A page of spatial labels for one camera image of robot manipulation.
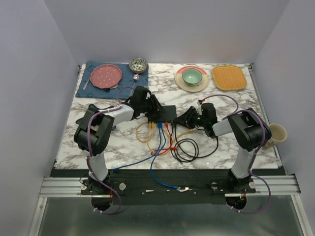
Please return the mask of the black network switch box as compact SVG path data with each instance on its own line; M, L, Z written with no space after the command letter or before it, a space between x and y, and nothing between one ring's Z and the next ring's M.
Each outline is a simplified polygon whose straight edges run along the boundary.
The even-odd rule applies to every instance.
M148 122L172 122L177 118L176 106L175 105L163 105L164 111L159 111L156 115L148 118Z

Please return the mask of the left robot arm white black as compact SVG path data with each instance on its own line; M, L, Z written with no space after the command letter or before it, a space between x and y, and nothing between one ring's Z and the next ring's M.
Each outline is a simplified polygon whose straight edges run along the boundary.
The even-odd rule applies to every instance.
M104 151L113 126L134 120L141 114L154 118L164 112L165 109L156 96L143 86L134 88L133 94L127 100L119 101L116 107L100 109L94 104L88 106L78 123L74 142L88 153L89 176L94 179L92 188L96 193L104 194L109 189L109 182L106 180L109 171L105 164Z

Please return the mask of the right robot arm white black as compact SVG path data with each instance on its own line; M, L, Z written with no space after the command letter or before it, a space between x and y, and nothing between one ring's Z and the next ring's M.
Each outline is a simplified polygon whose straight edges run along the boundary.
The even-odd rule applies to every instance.
M252 108L235 112L222 121L218 121L214 105L204 103L199 109L190 107L174 121L189 129L200 126L210 138L218 138L232 133L239 149L225 184L227 189L233 193L249 186L252 166L257 153L272 136L268 125Z

